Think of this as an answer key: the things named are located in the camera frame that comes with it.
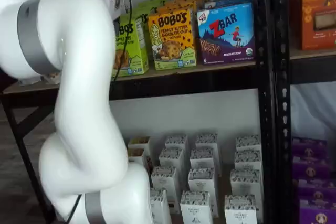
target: orange box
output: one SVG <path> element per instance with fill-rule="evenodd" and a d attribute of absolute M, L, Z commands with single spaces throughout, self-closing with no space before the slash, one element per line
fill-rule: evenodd
<path fill-rule="evenodd" d="M 336 46 L 336 0 L 290 0 L 290 23 L 302 49 Z"/>

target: clif kid logo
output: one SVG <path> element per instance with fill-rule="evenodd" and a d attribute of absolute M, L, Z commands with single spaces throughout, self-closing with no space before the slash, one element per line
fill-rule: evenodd
<path fill-rule="evenodd" d="M 224 28 L 238 22 L 236 14 L 232 13 L 230 16 L 225 17 L 225 19 L 216 20 L 215 22 L 209 24 L 209 28 L 214 30 L 214 37 L 218 38 L 225 34 Z"/>

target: green bobo's box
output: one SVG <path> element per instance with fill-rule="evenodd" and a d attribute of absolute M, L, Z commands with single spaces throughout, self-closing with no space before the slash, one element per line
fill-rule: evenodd
<path fill-rule="evenodd" d="M 129 15 L 120 17 L 119 35 L 116 39 L 116 59 L 112 72 L 113 77 L 117 74 L 120 65 L 119 77 L 144 74 L 149 68 L 142 20 L 141 18 L 132 18 L 129 27 L 129 19 Z M 129 38 L 125 54 L 122 56 L 128 29 Z"/>

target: blue box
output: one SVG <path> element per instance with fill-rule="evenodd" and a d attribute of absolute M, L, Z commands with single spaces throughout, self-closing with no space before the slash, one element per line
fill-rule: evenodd
<path fill-rule="evenodd" d="M 255 36 L 251 2 L 197 12 L 204 64 L 253 60 Z"/>

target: white wall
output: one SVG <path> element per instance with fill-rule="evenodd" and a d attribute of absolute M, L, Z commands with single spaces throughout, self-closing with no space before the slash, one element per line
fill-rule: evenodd
<path fill-rule="evenodd" d="M 214 130 L 223 161 L 233 163 L 235 138 L 260 134 L 257 90 L 113 101 L 111 110 L 126 139 L 154 137 L 157 155 L 169 133 L 184 132 L 193 142 L 197 132 Z"/>

